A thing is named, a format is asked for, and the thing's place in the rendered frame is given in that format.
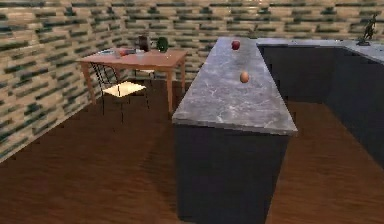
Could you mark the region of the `dark brown jar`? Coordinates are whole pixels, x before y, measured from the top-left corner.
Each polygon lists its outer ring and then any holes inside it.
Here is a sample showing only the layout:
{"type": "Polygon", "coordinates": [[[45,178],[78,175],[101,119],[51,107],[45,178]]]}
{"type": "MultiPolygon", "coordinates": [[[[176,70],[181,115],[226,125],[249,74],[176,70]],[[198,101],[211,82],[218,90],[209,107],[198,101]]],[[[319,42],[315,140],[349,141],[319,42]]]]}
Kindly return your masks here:
{"type": "Polygon", "coordinates": [[[138,37],[138,45],[140,50],[148,52],[150,48],[150,41],[146,36],[140,35],[138,37]]]}

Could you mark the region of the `brown wooden table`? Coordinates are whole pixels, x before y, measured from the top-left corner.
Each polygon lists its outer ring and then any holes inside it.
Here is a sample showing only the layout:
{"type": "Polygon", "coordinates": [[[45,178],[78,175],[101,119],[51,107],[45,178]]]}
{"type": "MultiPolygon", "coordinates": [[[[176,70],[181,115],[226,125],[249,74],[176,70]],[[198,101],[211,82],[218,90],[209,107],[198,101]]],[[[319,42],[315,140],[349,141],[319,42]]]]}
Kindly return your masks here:
{"type": "Polygon", "coordinates": [[[80,58],[77,62],[81,66],[81,72],[86,80],[87,88],[90,94],[90,99],[93,104],[96,104],[94,88],[91,83],[89,67],[91,63],[111,66],[117,73],[121,69],[130,70],[155,70],[166,74],[167,85],[167,100],[168,113],[172,114],[173,109],[173,74],[174,69],[180,67],[181,71],[181,86],[185,90],[185,62],[187,52],[185,50],[167,50],[161,53],[158,50],[151,50],[143,54],[129,54],[117,57],[114,54],[92,54],[84,58],[80,58]]]}

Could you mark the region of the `grey marble kitchen counter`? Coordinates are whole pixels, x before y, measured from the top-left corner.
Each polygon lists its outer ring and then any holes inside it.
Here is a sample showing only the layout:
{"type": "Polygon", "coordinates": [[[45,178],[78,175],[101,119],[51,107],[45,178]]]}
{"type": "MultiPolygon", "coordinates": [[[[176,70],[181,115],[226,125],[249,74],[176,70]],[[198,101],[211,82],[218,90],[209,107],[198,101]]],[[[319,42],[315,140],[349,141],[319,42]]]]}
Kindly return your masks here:
{"type": "Polygon", "coordinates": [[[222,37],[172,121],[184,221],[384,224],[383,45],[222,37]]]}

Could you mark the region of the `green round vegetable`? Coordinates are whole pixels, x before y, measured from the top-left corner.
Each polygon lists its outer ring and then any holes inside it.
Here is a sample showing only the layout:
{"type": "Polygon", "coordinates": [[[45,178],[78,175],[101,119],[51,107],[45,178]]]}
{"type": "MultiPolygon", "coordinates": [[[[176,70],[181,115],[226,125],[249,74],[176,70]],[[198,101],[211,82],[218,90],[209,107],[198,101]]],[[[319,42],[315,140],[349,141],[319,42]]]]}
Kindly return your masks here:
{"type": "Polygon", "coordinates": [[[169,48],[168,40],[166,37],[159,37],[157,40],[157,49],[161,53],[165,53],[169,48]]]}

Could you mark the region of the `dark green figurine statue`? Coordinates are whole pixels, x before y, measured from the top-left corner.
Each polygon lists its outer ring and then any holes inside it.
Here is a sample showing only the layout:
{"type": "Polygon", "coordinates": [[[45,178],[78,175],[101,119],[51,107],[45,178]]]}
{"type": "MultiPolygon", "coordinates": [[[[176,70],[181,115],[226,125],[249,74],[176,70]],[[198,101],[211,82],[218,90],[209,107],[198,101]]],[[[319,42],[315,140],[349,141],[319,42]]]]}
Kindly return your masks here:
{"type": "Polygon", "coordinates": [[[361,38],[358,39],[357,45],[358,46],[369,46],[369,40],[372,39],[374,30],[376,27],[376,18],[378,14],[375,13],[372,18],[368,21],[365,29],[364,29],[364,34],[361,38]]]}

